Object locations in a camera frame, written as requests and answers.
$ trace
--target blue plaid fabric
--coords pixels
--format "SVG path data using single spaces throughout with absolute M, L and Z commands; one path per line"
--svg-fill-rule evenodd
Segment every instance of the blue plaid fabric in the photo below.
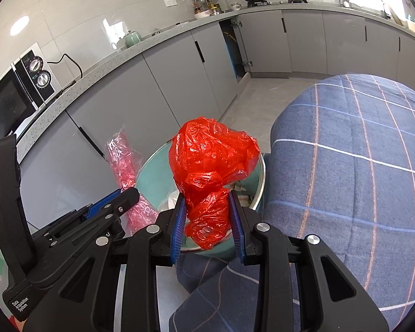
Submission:
M 370 75 L 326 79 L 283 111 L 271 143 L 264 220 L 323 238 L 392 330 L 415 302 L 415 92 Z M 186 259 L 177 273 L 191 295 L 169 330 L 253 331 L 258 268 Z

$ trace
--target green teapot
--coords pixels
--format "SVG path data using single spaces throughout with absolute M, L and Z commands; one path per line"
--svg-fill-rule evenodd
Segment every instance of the green teapot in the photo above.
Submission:
M 124 37 L 124 40 L 126 41 L 126 46 L 131 47 L 139 43 L 140 41 L 143 41 L 142 36 L 137 31 L 128 31 L 128 34 Z

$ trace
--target bowl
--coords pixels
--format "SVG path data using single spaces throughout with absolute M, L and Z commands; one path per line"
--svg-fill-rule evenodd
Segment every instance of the bowl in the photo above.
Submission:
M 141 168 L 135 187 L 145 198 L 158 209 L 160 204 L 174 192 L 175 182 L 171 168 L 169 167 L 169 150 L 171 141 L 160 147 Z M 262 205 L 264 183 L 266 181 L 266 166 L 263 155 L 258 157 L 258 163 L 253 172 L 241 184 L 253 196 L 250 208 L 258 212 Z M 191 238 L 186 238 L 182 245 L 182 252 L 197 252 L 200 255 L 217 258 L 229 258 L 235 253 L 234 240 L 231 231 L 228 232 L 223 241 L 214 246 L 212 250 L 203 250 L 195 244 Z
M 238 11 L 238 10 L 240 10 L 241 5 L 240 5 L 238 2 L 236 2 L 236 3 L 231 4 L 231 5 L 230 5 L 230 8 L 231 8 L 233 11 Z
M 207 11 L 203 11 L 198 14 L 195 14 L 194 16 L 197 20 L 199 20 L 199 19 L 203 19 L 204 17 L 209 17 L 210 15 L 211 15 L 211 12 L 207 10 Z

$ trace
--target kitchen counter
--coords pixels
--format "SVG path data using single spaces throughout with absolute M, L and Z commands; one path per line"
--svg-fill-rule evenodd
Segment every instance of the kitchen counter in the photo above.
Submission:
M 201 20 L 186 22 L 180 25 L 177 25 L 167 31 L 162 32 L 159 35 L 149 37 L 148 39 L 134 45 L 130 48 L 127 48 L 122 51 L 114 52 L 109 55 L 107 58 L 103 59 L 101 62 L 97 63 L 91 69 L 88 70 L 88 73 L 83 76 L 75 85 L 65 91 L 62 96 L 60 96 L 49 108 L 47 108 L 39 118 L 33 122 L 31 127 L 25 132 L 23 136 L 20 136 L 20 140 L 17 145 L 17 159 L 21 163 L 23 158 L 26 156 L 31 147 L 35 144 L 38 138 L 42 133 L 50 126 L 50 124 L 63 112 L 65 109 L 71 105 L 79 96 L 87 91 L 92 85 L 97 81 L 102 79 L 104 76 L 115 70 L 117 67 L 132 59 L 133 57 L 145 52 L 151 47 L 160 44 L 172 37 L 180 35 L 194 28 L 207 25 L 211 22 L 216 22 L 220 20 L 230 19 L 241 14 L 248 14 L 253 12 L 260 11 L 273 11 L 273 10 L 283 10 L 283 9 L 308 9 L 308 10 L 319 10 L 319 11 L 330 11 L 330 12 L 339 12 L 345 14 L 352 14 L 356 16 L 365 17 L 377 22 L 384 23 L 385 25 L 392 26 L 401 30 L 412 37 L 415 38 L 415 33 L 397 25 L 396 23 L 383 19 L 381 17 L 355 10 L 355 9 L 346 9 L 342 7 L 333 7 L 327 6 L 324 4 L 273 4 L 268 6 L 259 6 L 253 8 L 243 8 L 240 11 L 231 11 L 224 14 L 206 17 Z

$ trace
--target light switch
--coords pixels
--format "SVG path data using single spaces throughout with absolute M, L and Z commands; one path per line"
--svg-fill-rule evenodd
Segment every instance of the light switch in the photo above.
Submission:
M 178 5 L 177 0 L 165 0 L 165 4 L 167 7 Z

